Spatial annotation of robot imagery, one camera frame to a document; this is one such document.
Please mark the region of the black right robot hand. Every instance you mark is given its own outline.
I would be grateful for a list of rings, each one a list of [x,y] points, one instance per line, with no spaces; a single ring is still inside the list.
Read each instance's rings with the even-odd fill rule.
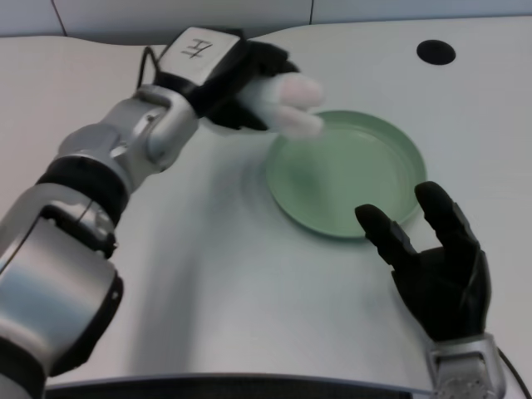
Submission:
[[[380,257],[392,267],[397,291],[435,342],[480,336],[490,306],[485,252],[459,205],[435,182],[415,188],[426,222],[441,245],[417,252],[402,227],[378,207],[355,208],[357,221]]]

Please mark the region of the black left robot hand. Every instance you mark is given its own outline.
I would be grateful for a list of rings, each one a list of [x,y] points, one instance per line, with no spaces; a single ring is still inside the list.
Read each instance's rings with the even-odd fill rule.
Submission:
[[[240,29],[189,27],[159,55],[154,84],[181,94],[217,126],[266,131],[238,94],[257,78],[297,71],[288,52],[251,41]]]

